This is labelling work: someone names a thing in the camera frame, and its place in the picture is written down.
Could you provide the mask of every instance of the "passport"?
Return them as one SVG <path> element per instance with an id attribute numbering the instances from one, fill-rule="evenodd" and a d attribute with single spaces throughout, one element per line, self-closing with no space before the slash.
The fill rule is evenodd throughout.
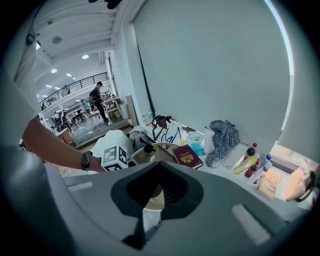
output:
<path id="1" fill-rule="evenodd" d="M 175 161 L 182 166 L 197 169 L 204 165 L 189 145 L 183 145 L 172 149 Z"/>

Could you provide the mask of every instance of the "man standing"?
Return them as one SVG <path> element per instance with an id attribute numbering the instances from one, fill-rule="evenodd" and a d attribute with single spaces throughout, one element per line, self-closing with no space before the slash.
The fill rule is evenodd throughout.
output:
<path id="1" fill-rule="evenodd" d="M 102 106 L 103 99 L 100 95 L 100 88 L 101 87 L 102 87 L 102 82 L 100 82 L 100 81 L 97 82 L 96 87 L 93 89 L 92 92 L 90 92 L 90 99 L 92 98 L 92 102 L 96 106 L 96 108 L 99 110 L 99 112 L 103 118 L 103 121 L 108 123 L 109 120 L 106 117 L 104 107 Z"/>

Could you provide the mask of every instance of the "railing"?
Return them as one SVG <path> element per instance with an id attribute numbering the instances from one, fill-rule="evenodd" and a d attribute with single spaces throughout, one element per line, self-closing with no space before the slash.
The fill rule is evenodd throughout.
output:
<path id="1" fill-rule="evenodd" d="M 44 107 L 48 107 L 50 106 L 52 103 L 54 103 L 55 101 L 63 98 L 66 95 L 72 94 L 75 91 L 88 87 L 88 86 L 93 86 L 94 84 L 96 84 L 97 82 L 105 82 L 108 81 L 109 77 L 108 77 L 108 73 L 101 73 L 101 74 L 96 74 L 94 76 L 89 76 L 85 79 L 76 81 L 74 83 L 71 83 L 69 85 L 64 86 L 63 88 L 55 91 L 54 93 L 50 94 L 48 97 L 46 97 L 43 101 L 40 102 L 40 106 L 41 106 L 41 110 L 43 110 L 44 108 L 42 107 L 43 103 L 44 103 Z"/>

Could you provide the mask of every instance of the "blue cloth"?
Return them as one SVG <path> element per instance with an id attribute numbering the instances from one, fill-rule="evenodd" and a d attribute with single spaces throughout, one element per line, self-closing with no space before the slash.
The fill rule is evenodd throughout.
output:
<path id="1" fill-rule="evenodd" d="M 216 120 L 210 124 L 210 129 L 214 131 L 212 142 L 214 150 L 212 150 L 205 158 L 208 167 L 216 158 L 224 158 L 230 149 L 233 149 L 239 142 L 239 133 L 228 120 Z"/>

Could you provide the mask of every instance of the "watch strap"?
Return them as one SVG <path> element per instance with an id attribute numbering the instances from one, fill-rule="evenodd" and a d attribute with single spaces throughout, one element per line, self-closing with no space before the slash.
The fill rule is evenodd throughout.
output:
<path id="1" fill-rule="evenodd" d="M 83 153 L 82 162 L 81 162 L 81 169 L 83 171 L 89 171 L 90 159 L 91 159 L 92 154 L 93 153 L 91 151 L 85 151 Z"/>

